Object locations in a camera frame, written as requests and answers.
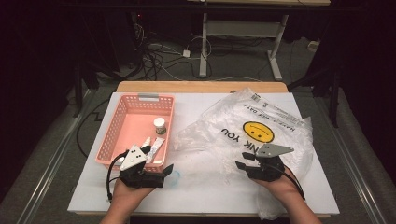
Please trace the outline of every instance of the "pink plastic basket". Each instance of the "pink plastic basket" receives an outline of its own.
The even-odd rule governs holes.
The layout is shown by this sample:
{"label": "pink plastic basket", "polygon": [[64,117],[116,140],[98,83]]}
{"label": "pink plastic basket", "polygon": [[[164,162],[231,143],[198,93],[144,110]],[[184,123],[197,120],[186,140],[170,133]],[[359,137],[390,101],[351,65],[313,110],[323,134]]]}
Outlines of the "pink plastic basket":
{"label": "pink plastic basket", "polygon": [[[96,154],[96,161],[107,168],[110,163],[132,145],[141,146],[148,137],[151,144],[156,137],[165,139],[151,163],[145,170],[160,173],[165,164],[168,138],[171,131],[174,110],[174,96],[152,93],[125,93],[120,97],[102,145]],[[165,119],[166,133],[157,134],[156,118]]]}

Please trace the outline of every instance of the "hand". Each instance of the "hand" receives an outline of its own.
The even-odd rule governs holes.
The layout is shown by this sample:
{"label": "hand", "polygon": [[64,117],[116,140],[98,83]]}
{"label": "hand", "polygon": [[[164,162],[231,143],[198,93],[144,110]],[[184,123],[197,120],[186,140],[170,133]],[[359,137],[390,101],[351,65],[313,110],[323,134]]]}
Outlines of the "hand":
{"label": "hand", "polygon": [[121,180],[117,179],[113,200],[101,223],[124,223],[142,200],[152,191],[154,191],[154,188],[129,188]]}
{"label": "hand", "polygon": [[[285,167],[285,172],[295,178],[288,167]],[[321,223],[305,203],[296,186],[284,175],[272,182],[252,180],[266,187],[283,204],[288,211],[290,223]]]}

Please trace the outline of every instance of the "smiley face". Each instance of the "smiley face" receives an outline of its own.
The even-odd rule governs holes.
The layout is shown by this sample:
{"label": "smiley face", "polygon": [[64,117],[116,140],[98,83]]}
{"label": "smiley face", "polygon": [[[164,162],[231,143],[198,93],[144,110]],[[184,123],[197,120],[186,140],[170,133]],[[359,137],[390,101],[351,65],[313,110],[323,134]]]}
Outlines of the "smiley face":
{"label": "smiley face", "polygon": [[261,124],[259,122],[255,122],[255,121],[246,122],[244,124],[244,131],[251,138],[259,142],[269,143],[274,140],[273,131],[264,124]]}

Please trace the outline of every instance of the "table leg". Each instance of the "table leg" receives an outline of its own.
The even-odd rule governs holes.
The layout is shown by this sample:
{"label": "table leg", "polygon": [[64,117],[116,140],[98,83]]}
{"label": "table leg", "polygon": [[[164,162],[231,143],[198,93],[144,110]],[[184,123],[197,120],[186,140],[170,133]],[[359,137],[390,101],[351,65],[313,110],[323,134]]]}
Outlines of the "table leg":
{"label": "table leg", "polygon": [[282,35],[283,35],[283,32],[285,31],[286,22],[288,21],[288,17],[289,17],[289,15],[284,15],[282,17],[282,22],[279,24],[279,27],[276,32],[274,48],[273,48],[273,50],[268,50],[268,52],[267,52],[268,60],[270,61],[270,65],[273,70],[274,78],[276,81],[282,80],[282,75],[280,74],[279,66],[277,65],[277,62],[276,62],[276,53],[277,53],[277,49],[279,48],[280,41],[282,40]]}
{"label": "table leg", "polygon": [[200,77],[206,77],[206,63],[207,63],[206,38],[207,38],[207,13],[204,13],[203,27],[202,27],[202,51],[201,51],[201,61],[199,66]]}

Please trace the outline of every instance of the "white table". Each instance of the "white table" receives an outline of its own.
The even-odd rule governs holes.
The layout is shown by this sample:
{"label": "white table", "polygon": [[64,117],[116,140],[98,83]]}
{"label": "white table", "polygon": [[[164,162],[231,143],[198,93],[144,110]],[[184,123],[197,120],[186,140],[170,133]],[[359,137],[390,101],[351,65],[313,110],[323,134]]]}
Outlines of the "white table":
{"label": "white table", "polygon": [[[116,92],[109,103],[100,130],[82,171],[78,185],[69,204],[68,211],[77,214],[103,214],[109,203],[106,196],[106,172],[104,165],[94,158],[101,144],[122,93]],[[172,133],[184,129],[195,122],[206,108],[228,93],[172,93],[175,95],[175,114]],[[299,110],[291,93],[260,93],[268,100],[299,115]],[[174,171],[165,178],[162,189],[155,189],[136,209],[136,215],[150,216],[223,216],[256,217],[257,187],[246,176],[233,179],[227,188],[219,174],[210,172],[210,164],[205,158],[207,153],[194,152],[180,154],[169,148],[167,164],[174,164]],[[195,178],[184,178],[189,169],[200,169]],[[306,201],[318,216],[339,214],[337,204],[327,178],[315,153],[313,164],[307,176],[301,181]]]}

